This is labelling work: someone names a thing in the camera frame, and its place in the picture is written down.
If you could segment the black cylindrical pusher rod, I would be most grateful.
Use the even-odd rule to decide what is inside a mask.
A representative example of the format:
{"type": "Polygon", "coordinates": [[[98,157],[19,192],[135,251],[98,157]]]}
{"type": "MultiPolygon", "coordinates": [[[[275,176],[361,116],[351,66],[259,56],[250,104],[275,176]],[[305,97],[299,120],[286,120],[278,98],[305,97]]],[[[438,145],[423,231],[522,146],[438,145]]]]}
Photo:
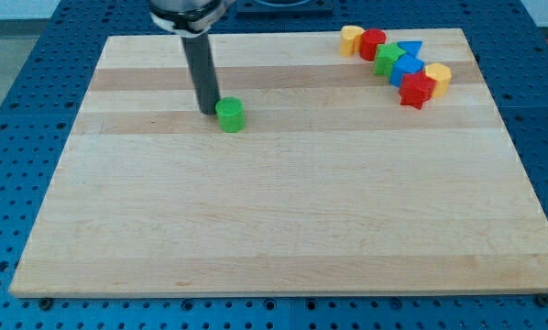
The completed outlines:
{"type": "Polygon", "coordinates": [[[221,96],[209,35],[203,32],[194,38],[182,38],[181,43],[199,110],[206,116],[215,116],[215,107],[221,96]]]}

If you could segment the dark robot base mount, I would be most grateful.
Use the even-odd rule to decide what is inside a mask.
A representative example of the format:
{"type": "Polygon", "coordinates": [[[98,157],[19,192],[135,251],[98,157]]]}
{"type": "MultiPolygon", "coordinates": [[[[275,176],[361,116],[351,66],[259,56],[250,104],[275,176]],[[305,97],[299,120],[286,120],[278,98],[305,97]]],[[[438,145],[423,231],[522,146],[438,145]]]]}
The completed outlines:
{"type": "Polygon", "coordinates": [[[238,16],[332,14],[333,0],[238,0],[238,16]]]}

